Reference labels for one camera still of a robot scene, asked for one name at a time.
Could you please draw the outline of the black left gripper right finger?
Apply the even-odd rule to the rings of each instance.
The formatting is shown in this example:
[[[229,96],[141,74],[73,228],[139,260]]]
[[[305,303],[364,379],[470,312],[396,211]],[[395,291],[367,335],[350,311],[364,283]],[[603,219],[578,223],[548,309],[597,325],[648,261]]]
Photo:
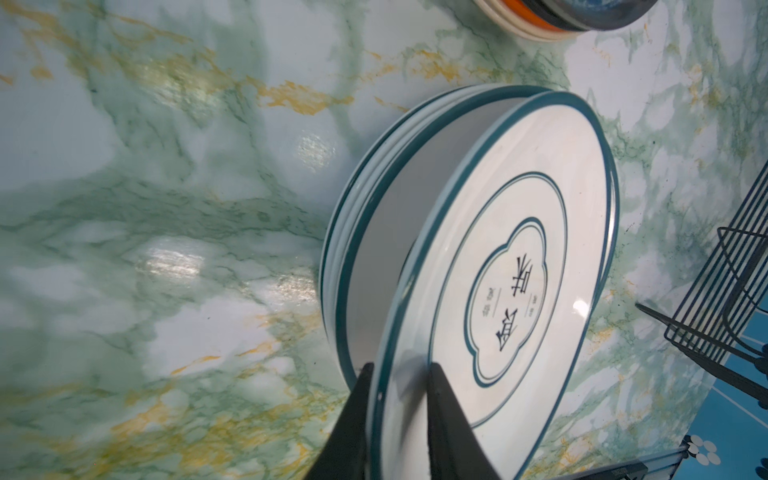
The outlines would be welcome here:
[[[442,369],[427,375],[428,448],[432,479],[499,479]]]

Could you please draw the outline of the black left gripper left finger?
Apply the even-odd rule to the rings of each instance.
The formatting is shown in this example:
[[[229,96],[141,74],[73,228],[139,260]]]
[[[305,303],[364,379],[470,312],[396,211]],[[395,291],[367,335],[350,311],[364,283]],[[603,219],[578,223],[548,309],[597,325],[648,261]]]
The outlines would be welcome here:
[[[365,423],[374,364],[364,365],[320,455],[306,480],[365,478]]]

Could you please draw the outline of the white plate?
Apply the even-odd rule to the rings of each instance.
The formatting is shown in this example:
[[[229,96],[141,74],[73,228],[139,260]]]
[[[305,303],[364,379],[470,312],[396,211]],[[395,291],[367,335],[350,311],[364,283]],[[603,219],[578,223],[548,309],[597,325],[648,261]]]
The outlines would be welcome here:
[[[334,207],[328,229],[326,231],[323,243],[322,254],[318,270],[317,294],[322,315],[323,328],[328,340],[333,337],[332,321],[330,320],[329,306],[330,301],[326,299],[331,290],[330,267],[333,264],[334,250],[341,237],[341,228],[348,219],[351,207],[347,205],[349,200],[354,201],[359,193],[360,187],[356,185],[369,163],[374,161],[379,154],[379,150],[384,147],[394,146],[403,136],[401,132],[405,129],[408,132],[416,123],[426,118],[430,113],[440,108],[443,103],[450,103],[457,99],[463,99],[471,94],[484,92],[494,87],[494,84],[476,84],[457,87],[445,93],[441,93],[419,103],[415,107],[404,113],[395,123],[393,123],[384,133],[366,151],[352,176],[347,181],[343,193]]]
[[[544,91],[476,141],[414,242],[387,315],[367,408],[370,478],[430,477],[434,362],[499,477],[522,475],[605,285],[618,213],[615,162],[579,96]]]
[[[494,84],[443,103],[368,164],[347,203],[326,297],[329,343],[347,386],[374,361],[406,258],[459,163],[502,115],[544,91]]]
[[[550,13],[578,30],[612,31],[648,13],[657,0],[542,0]]]

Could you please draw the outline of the cream plate with black stamp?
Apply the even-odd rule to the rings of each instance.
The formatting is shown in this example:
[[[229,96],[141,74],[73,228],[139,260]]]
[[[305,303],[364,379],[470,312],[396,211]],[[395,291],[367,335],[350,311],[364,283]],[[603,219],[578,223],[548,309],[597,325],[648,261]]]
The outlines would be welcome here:
[[[584,30],[578,30],[569,26],[563,20],[548,12],[537,0],[523,1],[532,11],[545,19],[548,23],[564,29],[564,32],[551,32],[537,28],[526,22],[524,19],[511,12],[504,4],[503,0],[474,0],[474,3],[483,11],[483,13],[502,29],[520,36],[522,38],[540,41],[557,42],[570,40],[584,33]]]

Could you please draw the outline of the orange plate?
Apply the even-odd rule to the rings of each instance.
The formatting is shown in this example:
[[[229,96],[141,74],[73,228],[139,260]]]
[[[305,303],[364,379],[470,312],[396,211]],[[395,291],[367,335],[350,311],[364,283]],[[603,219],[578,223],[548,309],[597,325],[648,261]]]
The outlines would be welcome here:
[[[541,28],[543,30],[551,32],[564,32],[564,29],[558,28],[551,23],[548,23],[545,19],[541,18],[538,14],[532,11],[523,1],[520,0],[503,0],[503,4],[517,16],[524,19],[531,25]]]

